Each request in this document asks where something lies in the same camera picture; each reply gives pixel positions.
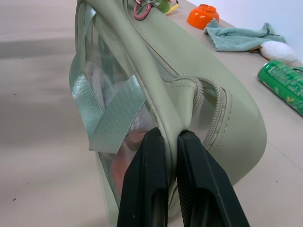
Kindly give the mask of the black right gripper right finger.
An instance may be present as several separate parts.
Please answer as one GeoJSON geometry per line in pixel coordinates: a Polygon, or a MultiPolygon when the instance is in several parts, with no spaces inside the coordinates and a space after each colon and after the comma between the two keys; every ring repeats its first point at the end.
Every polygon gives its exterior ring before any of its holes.
{"type": "Polygon", "coordinates": [[[178,137],[177,184],[184,226],[249,226],[226,172],[191,131],[178,137]]]}

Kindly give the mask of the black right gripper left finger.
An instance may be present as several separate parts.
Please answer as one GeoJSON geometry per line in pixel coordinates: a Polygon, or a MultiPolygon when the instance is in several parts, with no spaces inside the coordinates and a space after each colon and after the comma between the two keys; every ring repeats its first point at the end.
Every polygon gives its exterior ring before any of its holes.
{"type": "Polygon", "coordinates": [[[166,138],[148,131],[123,181],[117,226],[166,227],[169,195],[177,167],[178,132],[166,138]]]}

